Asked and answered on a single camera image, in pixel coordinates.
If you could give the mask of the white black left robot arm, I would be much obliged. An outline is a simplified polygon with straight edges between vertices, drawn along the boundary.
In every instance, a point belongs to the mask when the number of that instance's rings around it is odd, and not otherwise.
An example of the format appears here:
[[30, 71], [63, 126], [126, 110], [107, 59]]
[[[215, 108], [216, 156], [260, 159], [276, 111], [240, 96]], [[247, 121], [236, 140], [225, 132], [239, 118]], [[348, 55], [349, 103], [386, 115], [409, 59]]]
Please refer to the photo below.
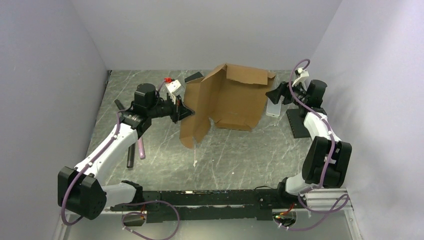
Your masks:
[[93, 220], [105, 208], [126, 205], [131, 210], [144, 203], [143, 187], [129, 180], [106, 185], [112, 167], [128, 152], [127, 167], [133, 168], [137, 144], [156, 118], [169, 117], [177, 123], [195, 111], [185, 106], [179, 80], [165, 78], [159, 87], [141, 83], [129, 107], [116, 99], [116, 124], [108, 136], [84, 160], [74, 167], [63, 167], [57, 176], [57, 202], [63, 223], [70, 226], [66, 211]]

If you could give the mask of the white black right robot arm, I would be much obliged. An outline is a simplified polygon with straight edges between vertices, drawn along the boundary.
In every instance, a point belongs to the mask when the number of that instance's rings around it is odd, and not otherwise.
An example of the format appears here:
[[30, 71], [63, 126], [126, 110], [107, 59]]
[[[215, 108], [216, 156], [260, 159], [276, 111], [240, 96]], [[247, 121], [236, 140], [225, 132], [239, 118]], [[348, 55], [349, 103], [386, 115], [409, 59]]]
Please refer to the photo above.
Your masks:
[[289, 207], [298, 194], [318, 187], [339, 188], [344, 183], [352, 145], [342, 141], [329, 126], [327, 113], [321, 107], [326, 88], [327, 84], [317, 79], [307, 89], [301, 84], [289, 87], [283, 81], [265, 94], [273, 104], [282, 101], [284, 105], [297, 105], [286, 111], [292, 135], [295, 139], [312, 140], [301, 172], [285, 178], [282, 190], [275, 194], [276, 203], [282, 208]]

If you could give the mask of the brown cardboard box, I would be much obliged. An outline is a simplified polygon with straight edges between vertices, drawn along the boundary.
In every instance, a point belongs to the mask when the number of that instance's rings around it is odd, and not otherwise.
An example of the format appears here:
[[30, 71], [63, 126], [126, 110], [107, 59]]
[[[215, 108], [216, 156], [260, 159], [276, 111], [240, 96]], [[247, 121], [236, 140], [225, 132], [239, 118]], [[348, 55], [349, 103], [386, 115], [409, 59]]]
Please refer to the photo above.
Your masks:
[[265, 69], [223, 63], [186, 84], [183, 102], [195, 113], [180, 124], [179, 139], [189, 149], [216, 128], [251, 131], [259, 123], [276, 75]]

